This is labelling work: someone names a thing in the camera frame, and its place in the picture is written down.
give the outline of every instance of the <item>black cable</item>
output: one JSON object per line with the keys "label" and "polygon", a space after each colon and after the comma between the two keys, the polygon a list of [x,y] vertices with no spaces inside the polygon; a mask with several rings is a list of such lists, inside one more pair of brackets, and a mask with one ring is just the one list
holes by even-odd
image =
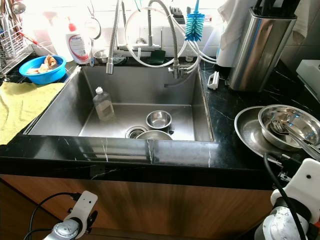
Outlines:
{"label": "black cable", "polygon": [[298,229],[299,235],[300,235],[300,239],[301,240],[306,240],[306,235],[304,232],[304,229],[302,228],[302,225],[300,223],[300,220],[298,218],[297,212],[295,210],[295,206],[293,205],[293,203],[291,202],[291,200],[289,199],[289,197],[287,196],[286,192],[284,191],[284,189],[282,188],[281,184],[279,183],[279,181],[277,180],[276,176],[274,175],[274,173],[271,170],[271,167],[269,165],[269,161],[268,161],[268,156],[269,153],[266,152],[263,156],[263,162],[264,162],[264,166],[269,174],[269,176],[271,177],[272,181],[274,182],[275,186],[278,188],[281,196],[283,197],[283,200],[285,201],[285,203],[288,205],[288,208],[292,214],[294,223],[296,225],[296,228]]}
{"label": "black cable", "polygon": [[30,218],[30,223],[29,223],[29,232],[31,232],[31,229],[32,229],[32,222],[34,220],[34,217],[35,217],[35,214],[36,214],[36,211],[38,210],[38,208],[40,208],[40,206],[45,203],[46,201],[48,201],[49,199],[52,199],[56,196],[60,196],[60,195],[69,195],[73,198],[73,200],[75,201],[78,201],[79,197],[81,196],[80,193],[72,193],[72,192],[59,192],[59,193],[56,193],[56,194],[53,194],[49,197],[47,197],[45,200],[43,200],[42,202],[40,202],[36,207],[35,209],[33,210],[33,213],[31,215],[31,218]]}
{"label": "black cable", "polygon": [[44,231],[51,231],[52,228],[38,228],[32,231],[29,231],[25,236],[23,240],[26,240],[29,236],[31,236],[31,234],[33,234],[34,232],[44,232]]}

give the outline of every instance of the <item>sink drain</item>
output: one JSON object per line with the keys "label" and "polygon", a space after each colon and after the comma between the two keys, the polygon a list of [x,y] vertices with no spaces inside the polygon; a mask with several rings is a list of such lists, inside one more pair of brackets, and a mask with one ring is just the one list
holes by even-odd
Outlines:
{"label": "sink drain", "polygon": [[140,134],[143,134],[144,132],[148,131],[143,126],[134,126],[128,129],[125,133],[126,139],[136,139]]}

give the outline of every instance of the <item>yellow towel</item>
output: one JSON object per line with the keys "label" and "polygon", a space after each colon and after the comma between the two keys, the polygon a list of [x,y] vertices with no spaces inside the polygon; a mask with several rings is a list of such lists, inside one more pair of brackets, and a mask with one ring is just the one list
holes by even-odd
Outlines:
{"label": "yellow towel", "polygon": [[4,82],[0,86],[0,145],[41,114],[64,85]]}

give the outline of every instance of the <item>stainless steel bowl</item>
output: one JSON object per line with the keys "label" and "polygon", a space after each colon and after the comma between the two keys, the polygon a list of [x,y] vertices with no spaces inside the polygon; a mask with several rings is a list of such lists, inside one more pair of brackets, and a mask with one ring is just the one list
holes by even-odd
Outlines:
{"label": "stainless steel bowl", "polygon": [[150,112],[145,119],[146,124],[153,129],[165,129],[170,126],[172,117],[170,113],[162,110]]}
{"label": "stainless steel bowl", "polygon": [[301,147],[289,135],[279,135],[270,129],[272,121],[280,121],[297,134],[317,145],[320,143],[320,122],[309,113],[287,105],[269,105],[259,111],[258,120],[263,136],[273,145],[283,150],[297,151]]}
{"label": "stainless steel bowl", "polygon": [[107,63],[108,55],[109,55],[109,50],[108,50],[108,49],[99,50],[99,51],[96,51],[96,52],[93,54],[94,58],[95,58],[100,64],[105,64],[105,63]]}
{"label": "stainless steel bowl", "polygon": [[164,131],[150,130],[146,131],[139,136],[137,139],[154,139],[154,140],[172,140],[171,136]]}

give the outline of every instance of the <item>dish soap bottle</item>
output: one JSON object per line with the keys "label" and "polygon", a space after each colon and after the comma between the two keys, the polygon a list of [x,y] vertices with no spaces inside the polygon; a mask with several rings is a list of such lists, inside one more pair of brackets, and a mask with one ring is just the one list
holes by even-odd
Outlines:
{"label": "dish soap bottle", "polygon": [[65,35],[69,52],[77,64],[88,64],[90,62],[89,53],[91,51],[91,40],[88,36],[77,31],[75,24],[69,18],[69,33]]}
{"label": "dish soap bottle", "polygon": [[96,96],[93,98],[96,113],[101,121],[106,122],[115,115],[114,107],[109,93],[98,86],[95,90]]}

